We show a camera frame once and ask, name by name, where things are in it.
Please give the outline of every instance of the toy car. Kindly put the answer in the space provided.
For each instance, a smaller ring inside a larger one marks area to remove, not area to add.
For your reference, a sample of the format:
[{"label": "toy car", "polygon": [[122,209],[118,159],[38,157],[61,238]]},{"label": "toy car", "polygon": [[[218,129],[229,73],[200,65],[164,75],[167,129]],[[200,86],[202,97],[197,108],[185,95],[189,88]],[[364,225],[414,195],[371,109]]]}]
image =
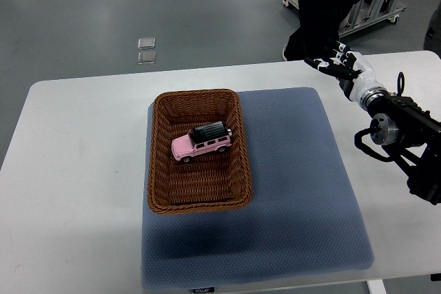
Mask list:
[{"label": "toy car", "polygon": [[232,145],[232,131],[223,121],[195,127],[172,141],[173,157],[189,162],[193,157],[211,151],[224,152]]}]

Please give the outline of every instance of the concrete floor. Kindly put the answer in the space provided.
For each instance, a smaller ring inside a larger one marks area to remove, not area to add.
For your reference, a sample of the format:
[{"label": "concrete floor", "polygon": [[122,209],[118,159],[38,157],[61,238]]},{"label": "concrete floor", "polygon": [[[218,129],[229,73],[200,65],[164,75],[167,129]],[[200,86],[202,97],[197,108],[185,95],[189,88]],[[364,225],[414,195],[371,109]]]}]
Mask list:
[{"label": "concrete floor", "polygon": [[[0,0],[0,165],[32,84],[281,61],[281,49],[298,27],[297,12],[281,1]],[[407,11],[397,24],[379,23],[344,42],[364,54],[421,50],[439,0],[401,1]],[[156,37],[156,63],[138,65],[137,41],[145,36]],[[389,294],[441,293],[428,275],[387,280],[385,286]],[[368,290],[345,284],[278,293]]]}]

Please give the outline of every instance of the blue mat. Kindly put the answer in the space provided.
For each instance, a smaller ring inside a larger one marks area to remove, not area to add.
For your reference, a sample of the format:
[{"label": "blue mat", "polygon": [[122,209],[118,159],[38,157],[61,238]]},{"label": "blue mat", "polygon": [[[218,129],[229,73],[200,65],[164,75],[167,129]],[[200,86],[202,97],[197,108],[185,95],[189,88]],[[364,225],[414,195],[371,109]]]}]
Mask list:
[{"label": "blue mat", "polygon": [[238,95],[252,201],[235,211],[161,216],[144,196],[144,287],[201,288],[368,269],[369,239],[317,92],[301,87]]}]

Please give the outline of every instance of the wicker basket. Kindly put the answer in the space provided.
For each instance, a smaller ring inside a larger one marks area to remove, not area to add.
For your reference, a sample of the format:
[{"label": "wicker basket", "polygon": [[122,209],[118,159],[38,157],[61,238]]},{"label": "wicker basket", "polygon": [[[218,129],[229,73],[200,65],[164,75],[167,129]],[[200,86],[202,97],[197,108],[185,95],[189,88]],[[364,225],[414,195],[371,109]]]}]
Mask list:
[{"label": "wicker basket", "polygon": [[[223,120],[232,130],[226,153],[176,161],[172,140],[191,128]],[[154,101],[147,202],[152,211],[181,214],[244,207],[252,179],[239,97],[231,90],[167,92]]]}]

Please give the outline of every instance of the robotic hand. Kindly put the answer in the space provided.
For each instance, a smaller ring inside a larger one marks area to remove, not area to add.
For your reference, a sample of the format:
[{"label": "robotic hand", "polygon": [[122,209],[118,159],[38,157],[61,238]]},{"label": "robotic hand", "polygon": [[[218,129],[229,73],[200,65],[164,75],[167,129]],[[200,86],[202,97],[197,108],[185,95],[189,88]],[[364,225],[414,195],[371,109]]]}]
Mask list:
[{"label": "robotic hand", "polygon": [[[389,93],[377,82],[375,71],[359,52],[337,41],[331,42],[325,52],[329,57],[306,58],[305,62],[336,77],[345,96],[372,117],[370,127],[355,135],[355,146],[377,160],[394,161],[408,175],[410,193],[432,204],[441,202],[441,123],[432,119],[429,111],[422,111],[412,98],[402,96],[403,73],[398,75],[398,93]],[[388,156],[362,142],[367,134],[375,144],[382,145]],[[408,150],[423,144],[427,146],[421,157]]]}]

